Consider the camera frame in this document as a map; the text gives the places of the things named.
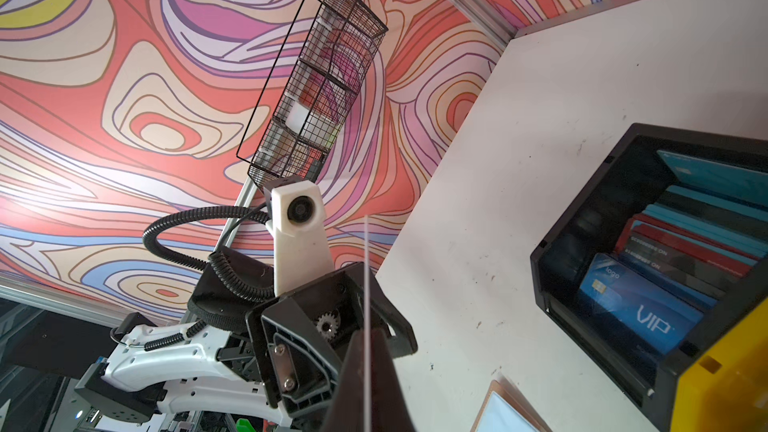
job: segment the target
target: white tabletop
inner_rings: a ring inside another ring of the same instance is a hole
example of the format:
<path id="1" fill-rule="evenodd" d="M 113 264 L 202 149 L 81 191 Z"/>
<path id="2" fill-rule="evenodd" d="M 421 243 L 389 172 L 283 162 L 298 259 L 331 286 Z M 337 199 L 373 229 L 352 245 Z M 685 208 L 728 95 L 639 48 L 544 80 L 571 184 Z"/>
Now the white tabletop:
<path id="1" fill-rule="evenodd" d="M 529 256 L 632 122 L 768 139 L 763 0 L 642 0 L 514 40 L 381 267 L 420 432 L 492 378 L 554 432 L 655 430 L 534 303 Z"/>

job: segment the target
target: gear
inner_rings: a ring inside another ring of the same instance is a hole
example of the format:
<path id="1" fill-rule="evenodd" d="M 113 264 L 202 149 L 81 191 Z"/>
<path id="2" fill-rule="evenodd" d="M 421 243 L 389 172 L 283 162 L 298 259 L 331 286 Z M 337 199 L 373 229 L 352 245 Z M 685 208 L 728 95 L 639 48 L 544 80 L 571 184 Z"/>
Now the gear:
<path id="1" fill-rule="evenodd" d="M 315 326 L 322 338 L 331 341 L 336 336 L 336 332 L 339 331 L 339 318 L 332 312 L 325 312 L 317 318 Z"/>

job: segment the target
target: plastic bin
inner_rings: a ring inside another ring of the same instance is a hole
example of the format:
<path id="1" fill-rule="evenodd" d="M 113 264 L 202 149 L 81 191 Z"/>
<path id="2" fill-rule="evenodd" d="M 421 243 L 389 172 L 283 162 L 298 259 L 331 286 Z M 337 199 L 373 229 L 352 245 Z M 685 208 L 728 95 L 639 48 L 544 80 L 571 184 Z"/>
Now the plastic bin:
<path id="1" fill-rule="evenodd" d="M 592 258 L 611 253 L 627 220 L 677 183 L 659 149 L 768 172 L 768 142 L 633 124 L 533 251 L 531 266 L 536 304 L 666 432 L 680 377 L 766 300 L 768 261 L 758 262 L 653 370 L 590 325 L 577 292 Z"/>

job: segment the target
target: wire basket frame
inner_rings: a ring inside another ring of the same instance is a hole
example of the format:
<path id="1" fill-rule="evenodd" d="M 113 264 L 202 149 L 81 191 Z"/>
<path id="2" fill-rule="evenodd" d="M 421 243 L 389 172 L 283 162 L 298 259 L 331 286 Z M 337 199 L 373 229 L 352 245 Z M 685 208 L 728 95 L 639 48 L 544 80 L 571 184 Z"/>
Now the wire basket frame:
<path id="1" fill-rule="evenodd" d="M 248 176 L 257 187 L 280 177 L 318 179 L 387 32 L 361 0 L 318 1 L 306 41 L 255 153 L 240 156 L 285 41 L 237 148 L 237 157 L 250 163 Z M 296 12 L 286 40 L 298 16 Z"/>

